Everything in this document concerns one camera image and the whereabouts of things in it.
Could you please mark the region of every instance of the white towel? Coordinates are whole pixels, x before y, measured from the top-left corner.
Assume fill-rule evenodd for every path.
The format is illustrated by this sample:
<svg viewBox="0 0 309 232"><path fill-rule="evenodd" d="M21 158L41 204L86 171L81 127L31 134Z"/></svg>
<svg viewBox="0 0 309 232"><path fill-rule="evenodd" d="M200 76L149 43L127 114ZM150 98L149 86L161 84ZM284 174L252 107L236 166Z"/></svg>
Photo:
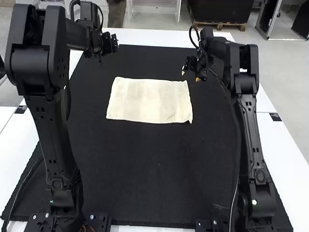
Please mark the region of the white towel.
<svg viewBox="0 0 309 232"><path fill-rule="evenodd" d="M106 118L146 123L192 123L188 83L116 77Z"/></svg>

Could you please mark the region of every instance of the table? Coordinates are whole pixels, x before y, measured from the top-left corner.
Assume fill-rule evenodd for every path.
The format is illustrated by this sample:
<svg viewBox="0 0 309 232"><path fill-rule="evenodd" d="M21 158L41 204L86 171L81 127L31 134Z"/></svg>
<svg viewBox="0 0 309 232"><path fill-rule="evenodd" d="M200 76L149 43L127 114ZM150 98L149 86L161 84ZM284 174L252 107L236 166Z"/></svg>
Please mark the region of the table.
<svg viewBox="0 0 309 232"><path fill-rule="evenodd" d="M116 33L120 44L151 45L167 47L193 47L187 31L108 29ZM233 41L227 32L215 32L215 36L224 36ZM70 55L70 76L75 69L82 52L72 51ZM283 122L273 121L269 113L276 112L267 94L261 88L257 95L257 120L259 125L264 158L275 182L285 210L295 232L306 232L309 218L309 166L293 141ZM13 114L0 134L0 183L5 188L0 191L0 211L2 212L13 192L28 159L38 142L35 124L30 110L24 114ZM22 232L26 222L11 222L9 231ZM130 226L112 226L112 231L193 231L175 228L145 228Z"/></svg>
<svg viewBox="0 0 309 232"><path fill-rule="evenodd" d="M16 107L14 106L0 106L0 133L14 114Z"/></svg>

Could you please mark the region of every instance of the rubber mat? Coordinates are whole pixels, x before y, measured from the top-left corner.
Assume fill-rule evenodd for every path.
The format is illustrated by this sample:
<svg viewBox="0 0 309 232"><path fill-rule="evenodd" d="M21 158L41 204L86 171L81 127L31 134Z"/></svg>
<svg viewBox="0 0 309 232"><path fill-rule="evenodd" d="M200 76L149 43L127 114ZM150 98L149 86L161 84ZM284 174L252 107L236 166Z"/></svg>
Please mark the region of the rubber mat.
<svg viewBox="0 0 309 232"><path fill-rule="evenodd" d="M122 45L102 65L81 58L70 80L68 127L81 169L85 212L105 211L113 224L193 228L196 219L210 218L211 204L230 208L239 165L236 128L215 78L195 82L192 73L181 76L186 56L195 54L194 49ZM193 123L107 120L117 76L187 80ZM23 176L40 155L37 146ZM49 203L44 189L41 165L12 219L44 212ZM15 193L2 217L8 215Z"/></svg>

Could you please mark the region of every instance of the trousers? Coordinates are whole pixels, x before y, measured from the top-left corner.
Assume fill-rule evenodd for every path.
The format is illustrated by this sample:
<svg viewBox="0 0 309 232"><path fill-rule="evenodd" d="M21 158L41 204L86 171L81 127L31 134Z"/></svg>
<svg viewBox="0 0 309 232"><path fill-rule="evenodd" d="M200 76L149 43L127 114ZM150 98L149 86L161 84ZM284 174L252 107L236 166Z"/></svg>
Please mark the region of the trousers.
<svg viewBox="0 0 309 232"><path fill-rule="evenodd" d="M108 23L109 28L122 28L126 14L126 0L108 0Z"/></svg>

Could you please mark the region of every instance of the floor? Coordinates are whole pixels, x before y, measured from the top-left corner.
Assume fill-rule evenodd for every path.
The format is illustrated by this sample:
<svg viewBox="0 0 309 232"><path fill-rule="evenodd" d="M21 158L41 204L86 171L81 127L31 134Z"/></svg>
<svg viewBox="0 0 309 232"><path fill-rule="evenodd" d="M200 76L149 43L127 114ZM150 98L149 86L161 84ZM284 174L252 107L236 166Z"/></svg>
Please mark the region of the floor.
<svg viewBox="0 0 309 232"><path fill-rule="evenodd" d="M0 54L4 57L11 8L0 7ZM260 82L276 107L280 117L309 163L309 42L265 41L255 30L258 12L252 12L246 32L224 27L238 43L257 44L260 56ZM176 23L173 15L134 13L130 21L125 18L125 28L188 30L191 25L186 7ZM292 21L282 13L276 20L271 38L297 38L291 32ZM0 86L0 106L18 105L21 97L15 87L5 80Z"/></svg>

